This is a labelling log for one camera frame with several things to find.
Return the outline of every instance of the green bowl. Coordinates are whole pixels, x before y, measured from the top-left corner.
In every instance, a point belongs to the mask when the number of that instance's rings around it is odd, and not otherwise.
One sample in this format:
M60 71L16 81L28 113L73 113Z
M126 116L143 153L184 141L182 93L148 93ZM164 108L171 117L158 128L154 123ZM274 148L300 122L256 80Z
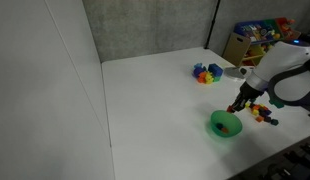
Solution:
M223 127L227 128L227 133L223 132L217 127L221 124L223 125ZM221 137L235 136L243 129L243 125L237 116L222 110L213 112L213 114L211 115L210 125L215 134Z

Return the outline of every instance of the white table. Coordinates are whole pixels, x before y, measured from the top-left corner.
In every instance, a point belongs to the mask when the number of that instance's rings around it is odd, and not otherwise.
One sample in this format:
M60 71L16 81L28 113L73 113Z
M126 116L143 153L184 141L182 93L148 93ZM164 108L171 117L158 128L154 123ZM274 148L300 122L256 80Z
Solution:
M245 109L236 113L239 135L207 132L211 113L232 104L243 82L199 84L191 75L198 62L231 66L202 48L102 64L116 180L226 179L310 135L306 110L276 109L268 95L259 101L278 126Z

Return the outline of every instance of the floor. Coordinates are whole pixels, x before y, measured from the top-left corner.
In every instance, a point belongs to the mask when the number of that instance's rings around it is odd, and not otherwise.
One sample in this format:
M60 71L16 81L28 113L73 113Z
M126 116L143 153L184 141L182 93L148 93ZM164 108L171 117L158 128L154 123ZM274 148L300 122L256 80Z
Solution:
M229 180L257 180L259 175L265 174L267 172L267 168L270 164L276 164L276 167L278 168L285 167L286 169L290 169L293 167L293 164L290 163L286 158L284 158L283 154L289 151L295 151L297 154L302 155L304 154L304 152L299 148L299 146L304 145L305 143L310 144L310 137L261 161L260 163L250 167L242 173L230 178Z

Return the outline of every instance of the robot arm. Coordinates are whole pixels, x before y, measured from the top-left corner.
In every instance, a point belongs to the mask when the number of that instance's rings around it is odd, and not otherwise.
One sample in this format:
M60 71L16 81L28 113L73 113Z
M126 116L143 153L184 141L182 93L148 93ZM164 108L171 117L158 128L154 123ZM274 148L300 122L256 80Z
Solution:
M298 40L276 43L241 86L230 111L241 111L249 99L257 98L267 89L271 98L284 104L303 105L301 99L310 99L310 68L305 67L310 67L310 63L305 63L309 59L308 43Z

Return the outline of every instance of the white wall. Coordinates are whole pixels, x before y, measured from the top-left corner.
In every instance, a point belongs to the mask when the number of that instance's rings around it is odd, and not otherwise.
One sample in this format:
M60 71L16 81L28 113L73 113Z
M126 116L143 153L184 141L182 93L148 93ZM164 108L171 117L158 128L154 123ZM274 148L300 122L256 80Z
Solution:
M114 179L80 0L0 1L0 179Z

